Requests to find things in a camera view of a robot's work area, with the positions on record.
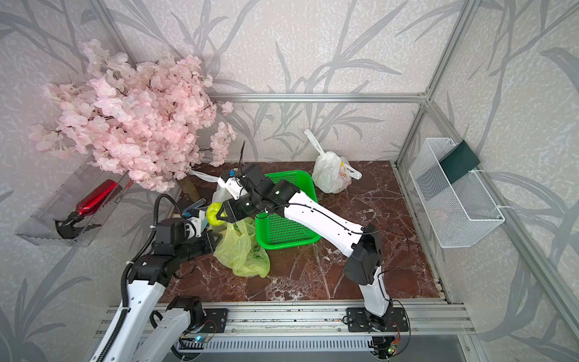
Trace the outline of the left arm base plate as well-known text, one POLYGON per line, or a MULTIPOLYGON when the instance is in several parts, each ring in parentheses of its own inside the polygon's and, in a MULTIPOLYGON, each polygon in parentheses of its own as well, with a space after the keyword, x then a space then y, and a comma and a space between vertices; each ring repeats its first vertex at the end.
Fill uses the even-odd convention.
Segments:
POLYGON ((221 334, 225 333, 228 309, 205 309, 202 321, 193 321, 186 334, 221 334))

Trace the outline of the green pear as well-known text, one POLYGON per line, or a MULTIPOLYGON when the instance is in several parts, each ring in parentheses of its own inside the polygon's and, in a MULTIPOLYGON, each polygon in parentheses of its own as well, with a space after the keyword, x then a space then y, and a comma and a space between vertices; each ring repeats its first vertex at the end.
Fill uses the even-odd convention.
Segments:
POLYGON ((219 202, 212 203, 206 211, 207 221, 211 226, 221 226, 225 223, 227 218, 226 212, 223 210, 223 204, 219 202))

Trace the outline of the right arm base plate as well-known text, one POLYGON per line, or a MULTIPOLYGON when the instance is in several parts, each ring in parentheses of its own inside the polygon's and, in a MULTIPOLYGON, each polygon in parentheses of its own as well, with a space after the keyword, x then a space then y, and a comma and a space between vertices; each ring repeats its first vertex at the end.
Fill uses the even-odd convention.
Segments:
POLYGON ((402 308, 389 308, 379 317, 365 308, 347 308, 342 323, 351 333, 408 332, 409 319, 402 308))

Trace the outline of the white printed plastic bag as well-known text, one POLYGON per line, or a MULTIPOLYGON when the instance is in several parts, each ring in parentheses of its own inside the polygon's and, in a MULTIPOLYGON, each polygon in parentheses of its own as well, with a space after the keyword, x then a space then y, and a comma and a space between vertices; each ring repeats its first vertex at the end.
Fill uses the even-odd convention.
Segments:
POLYGON ((315 161, 312 179, 316 187, 322 192, 338 194, 346 190, 353 179, 362 177, 362 173, 351 167, 346 158, 331 151, 324 151, 310 130, 305 130, 304 134, 319 153, 315 161))

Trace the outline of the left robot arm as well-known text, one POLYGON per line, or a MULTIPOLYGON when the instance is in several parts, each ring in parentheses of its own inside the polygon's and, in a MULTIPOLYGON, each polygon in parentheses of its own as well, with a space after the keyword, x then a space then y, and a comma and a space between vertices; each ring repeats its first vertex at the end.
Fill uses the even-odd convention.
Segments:
POLYGON ((219 235, 195 226, 183 214, 160 220, 163 199, 176 204, 168 194, 155 200, 151 234, 122 272, 122 301, 93 353, 93 361, 162 361, 183 334, 206 322, 198 297, 176 297, 152 334, 146 341, 141 339, 155 306, 181 265, 211 254, 220 240, 219 235))

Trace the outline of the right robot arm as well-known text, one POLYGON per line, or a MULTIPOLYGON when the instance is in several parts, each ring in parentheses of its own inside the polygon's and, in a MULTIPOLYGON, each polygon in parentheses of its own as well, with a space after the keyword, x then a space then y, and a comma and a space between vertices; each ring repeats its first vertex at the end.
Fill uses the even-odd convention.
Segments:
POLYGON ((217 220, 236 223, 262 213, 277 214, 299 223, 329 241, 347 257, 343 274, 356 283, 363 295, 365 326, 383 332, 391 324, 393 303, 383 282, 380 231, 373 225, 350 222, 314 202, 286 180, 273 183, 264 177, 258 186, 248 178, 219 179, 230 194, 217 220))

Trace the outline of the green plastic basket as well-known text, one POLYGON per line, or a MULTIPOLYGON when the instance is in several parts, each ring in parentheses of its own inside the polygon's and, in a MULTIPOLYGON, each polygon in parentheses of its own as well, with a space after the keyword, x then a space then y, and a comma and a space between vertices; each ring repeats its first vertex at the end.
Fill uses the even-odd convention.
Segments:
MULTIPOLYGON (((312 201, 318 202, 315 184, 312 177, 304 170, 289 170, 267 173, 274 183, 286 180, 300 188, 312 201)), ((267 216, 259 214, 255 218, 256 240, 266 250, 280 250, 291 247, 301 247, 314 244, 321 236, 292 220, 280 217, 277 214, 267 216)))

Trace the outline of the light green plastic bag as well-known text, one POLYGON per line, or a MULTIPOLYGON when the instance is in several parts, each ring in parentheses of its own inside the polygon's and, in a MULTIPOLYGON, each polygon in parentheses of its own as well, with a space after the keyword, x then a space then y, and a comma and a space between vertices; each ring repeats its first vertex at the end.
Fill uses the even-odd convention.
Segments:
POLYGON ((238 277, 266 278, 271 262, 266 250, 256 240, 254 219, 229 223, 222 232, 223 239, 217 244, 215 258, 238 277))

